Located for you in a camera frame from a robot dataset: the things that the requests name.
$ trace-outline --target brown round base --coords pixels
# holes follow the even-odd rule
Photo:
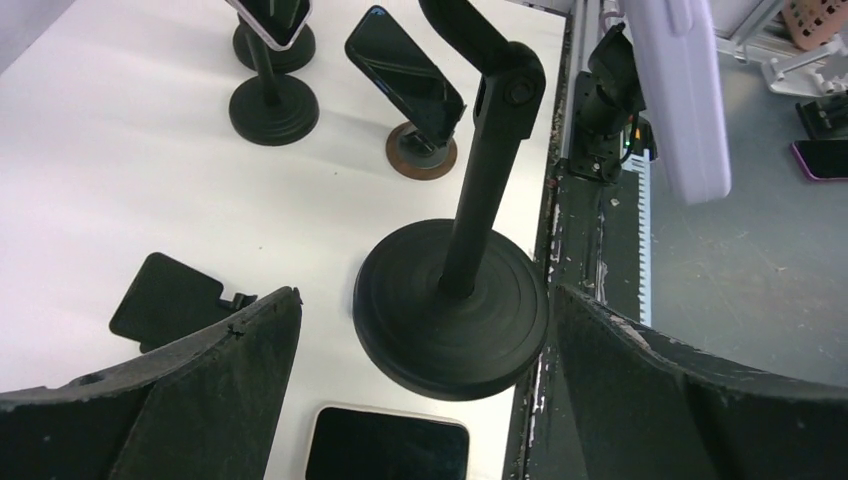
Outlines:
[[[406,129],[412,126],[411,122],[404,122],[397,126],[389,138],[386,140],[386,157],[389,159],[389,164],[394,167],[401,175],[413,180],[435,180],[445,176],[456,165],[456,142],[451,139],[448,144],[448,153],[445,160],[439,165],[432,168],[420,168],[408,163],[403,159],[398,148],[398,140]]]

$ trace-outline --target white table surface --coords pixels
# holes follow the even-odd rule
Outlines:
[[[242,140],[227,105],[252,73],[232,52],[223,0],[77,0],[0,76],[0,391],[124,362],[138,345],[108,321],[141,262],[161,251],[220,279],[225,296],[299,287],[303,329],[267,478],[300,479],[319,409],[341,403],[437,416],[471,433],[469,479],[501,476],[512,392],[450,403],[404,390],[359,345],[351,292],[365,255],[408,223],[453,217],[459,161],[415,182],[385,159],[404,118],[347,60],[370,2],[318,0],[318,52],[295,76],[321,118],[305,140]],[[414,0],[380,2],[473,104],[479,74],[427,24]],[[563,19],[503,0],[479,9],[545,66],[545,102],[495,228],[532,251]]]

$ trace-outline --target phone on floor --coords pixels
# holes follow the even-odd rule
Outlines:
[[[468,445],[462,425],[327,407],[315,422],[306,480],[464,480]]]
[[[808,179],[848,180],[848,140],[802,140],[791,150]]]
[[[312,13],[310,0],[226,0],[247,25],[275,51],[294,44]]]
[[[368,9],[345,42],[345,53],[427,140],[437,147],[448,144],[465,103],[385,8]]]

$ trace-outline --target phone stand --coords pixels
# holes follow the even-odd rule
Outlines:
[[[312,89],[289,75],[275,73],[268,46],[244,25],[256,77],[239,85],[230,98],[230,121],[246,140],[268,146],[294,143],[318,123],[318,99]]]
[[[389,163],[401,175],[413,180],[435,180],[451,171],[456,164],[456,142],[437,147],[427,140],[411,122],[397,126],[386,140]]]
[[[545,90],[536,54],[508,42],[467,0],[420,0],[436,31],[482,73],[474,137],[453,220],[383,239],[363,263],[353,320],[371,361],[395,382],[442,400],[514,385],[547,333],[542,272],[492,231],[521,140]]]
[[[236,57],[245,67],[256,70],[253,57],[250,54],[250,45],[247,41],[253,30],[249,26],[239,23],[233,33],[233,50]],[[271,69],[274,73],[291,73],[305,67],[312,57],[315,56],[315,34],[309,25],[304,25],[297,39],[288,50],[281,52],[268,49],[268,57],[271,60]]]

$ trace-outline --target black mount bracket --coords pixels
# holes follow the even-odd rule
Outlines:
[[[574,119],[568,172],[601,183],[621,175],[621,132],[645,109],[633,46],[624,24],[611,28],[580,72],[574,87]]]
[[[848,139],[848,93],[795,104],[810,140]]]

